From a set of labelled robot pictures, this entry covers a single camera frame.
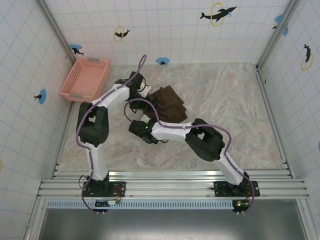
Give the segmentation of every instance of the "pink basket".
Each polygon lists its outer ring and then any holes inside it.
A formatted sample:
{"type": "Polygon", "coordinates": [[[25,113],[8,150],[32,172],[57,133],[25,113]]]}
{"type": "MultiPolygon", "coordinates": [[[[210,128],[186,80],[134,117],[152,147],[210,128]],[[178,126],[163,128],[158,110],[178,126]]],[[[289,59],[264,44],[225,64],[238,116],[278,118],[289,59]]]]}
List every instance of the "pink basket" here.
{"type": "Polygon", "coordinates": [[[109,73],[109,61],[106,59],[78,58],[60,94],[69,101],[92,102],[101,96],[109,73]]]}

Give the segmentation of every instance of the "vent grille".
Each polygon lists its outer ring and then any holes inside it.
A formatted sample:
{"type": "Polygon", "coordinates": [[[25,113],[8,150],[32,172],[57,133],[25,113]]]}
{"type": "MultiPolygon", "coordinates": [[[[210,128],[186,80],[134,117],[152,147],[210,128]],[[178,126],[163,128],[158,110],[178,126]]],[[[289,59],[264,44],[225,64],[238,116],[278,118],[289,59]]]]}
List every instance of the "vent grille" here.
{"type": "MultiPolygon", "coordinates": [[[[96,200],[87,200],[87,204],[94,209],[168,209],[168,210],[209,210],[233,209],[232,200],[122,200],[119,204],[108,207],[94,207],[96,200]]],[[[48,209],[85,209],[80,199],[53,199],[49,200],[48,209]]]]}

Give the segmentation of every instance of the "brown cloth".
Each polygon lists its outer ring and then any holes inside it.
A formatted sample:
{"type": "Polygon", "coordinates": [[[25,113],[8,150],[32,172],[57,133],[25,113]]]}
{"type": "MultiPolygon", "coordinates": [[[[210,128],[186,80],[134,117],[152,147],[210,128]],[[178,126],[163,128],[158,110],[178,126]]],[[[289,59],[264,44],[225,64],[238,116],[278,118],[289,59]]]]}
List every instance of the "brown cloth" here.
{"type": "MultiPolygon", "coordinates": [[[[178,124],[187,118],[187,109],[183,106],[184,101],[171,86],[161,87],[149,97],[151,100],[155,100],[155,108],[161,121],[178,124]]],[[[143,113],[156,120],[156,114],[153,110],[143,110],[143,113]]]]}

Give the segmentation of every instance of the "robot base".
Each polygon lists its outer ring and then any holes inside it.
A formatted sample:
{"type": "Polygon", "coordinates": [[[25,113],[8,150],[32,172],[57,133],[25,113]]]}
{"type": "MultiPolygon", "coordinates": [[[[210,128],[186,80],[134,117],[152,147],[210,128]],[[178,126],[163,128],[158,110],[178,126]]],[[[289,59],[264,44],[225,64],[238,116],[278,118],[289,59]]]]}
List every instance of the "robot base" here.
{"type": "MultiPolygon", "coordinates": [[[[257,181],[251,181],[254,187],[254,196],[260,196],[260,190],[257,181]]],[[[251,186],[247,184],[243,187],[233,185],[227,181],[215,181],[213,190],[216,197],[248,197],[248,192],[251,193],[251,186]]]]}
{"type": "Polygon", "coordinates": [[[124,197],[126,193],[125,181],[109,181],[109,175],[103,181],[92,179],[83,192],[84,197],[124,197]]]}

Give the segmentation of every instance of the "yellow ring sticker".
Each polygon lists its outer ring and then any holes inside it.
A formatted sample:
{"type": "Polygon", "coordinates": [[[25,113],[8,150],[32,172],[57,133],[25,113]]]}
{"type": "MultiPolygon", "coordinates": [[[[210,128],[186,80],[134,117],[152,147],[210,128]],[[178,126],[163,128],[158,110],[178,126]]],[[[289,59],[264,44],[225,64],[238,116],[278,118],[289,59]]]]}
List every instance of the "yellow ring sticker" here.
{"type": "Polygon", "coordinates": [[[113,39],[116,41],[116,42],[121,42],[121,40],[124,38],[124,34],[125,34],[125,28],[123,26],[118,26],[115,31],[114,31],[114,34],[113,34],[113,39]],[[122,29],[122,36],[119,40],[116,40],[116,33],[118,31],[118,29],[122,29]]]}
{"type": "Polygon", "coordinates": [[[304,56],[301,60],[301,70],[302,71],[307,71],[309,68],[311,68],[312,64],[314,63],[314,56],[312,55],[312,53],[310,53],[310,56],[312,57],[311,59],[311,63],[310,66],[308,66],[307,68],[304,68],[304,60],[307,58],[307,56],[304,56]]]}
{"type": "Polygon", "coordinates": [[[225,17],[223,17],[221,23],[217,24],[217,25],[213,22],[212,14],[213,14],[213,11],[214,11],[214,7],[217,6],[217,5],[220,5],[221,7],[224,6],[221,2],[216,2],[215,4],[213,4],[213,6],[211,8],[210,19],[211,19],[211,25],[214,26],[214,27],[219,27],[220,25],[222,25],[224,23],[224,20],[225,20],[225,17]]]}

